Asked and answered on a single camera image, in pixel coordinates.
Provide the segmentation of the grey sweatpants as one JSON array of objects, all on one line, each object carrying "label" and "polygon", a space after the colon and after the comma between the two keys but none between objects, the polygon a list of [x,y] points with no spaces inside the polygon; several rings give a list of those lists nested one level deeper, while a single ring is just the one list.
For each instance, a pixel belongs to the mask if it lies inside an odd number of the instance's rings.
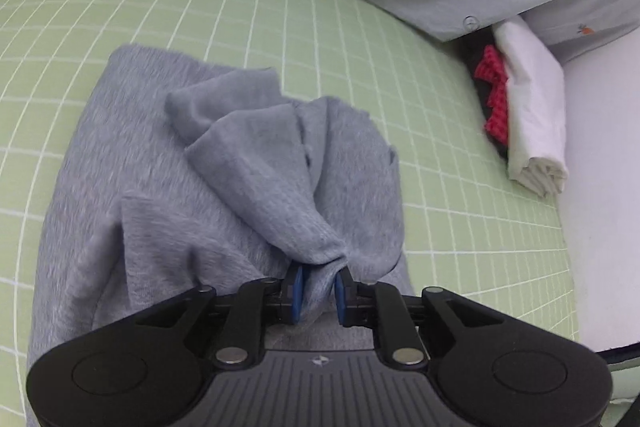
[{"label": "grey sweatpants", "polygon": [[30,361],[198,285],[309,268],[303,317],[273,349],[368,349],[332,283],[411,287],[396,150],[339,98],[281,93],[270,68],[121,46],[66,152],[40,239]]}]

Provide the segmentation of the folded white cloth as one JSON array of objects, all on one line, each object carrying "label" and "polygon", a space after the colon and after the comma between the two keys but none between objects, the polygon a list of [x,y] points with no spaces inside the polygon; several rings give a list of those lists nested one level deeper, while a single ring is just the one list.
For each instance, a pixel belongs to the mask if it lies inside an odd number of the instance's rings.
[{"label": "folded white cloth", "polygon": [[508,76],[509,178],[541,198],[558,195],[568,178],[562,66],[521,17],[492,30]]}]

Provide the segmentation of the red striped garment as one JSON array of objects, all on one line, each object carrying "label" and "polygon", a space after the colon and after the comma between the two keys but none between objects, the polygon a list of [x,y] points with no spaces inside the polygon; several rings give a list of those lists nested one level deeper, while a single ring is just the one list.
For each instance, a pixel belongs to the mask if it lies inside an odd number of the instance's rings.
[{"label": "red striped garment", "polygon": [[477,64],[473,67],[472,78],[476,87],[480,108],[485,116],[484,130],[494,143],[498,153],[508,158],[509,107],[506,95],[506,66],[494,44],[486,44]]}]

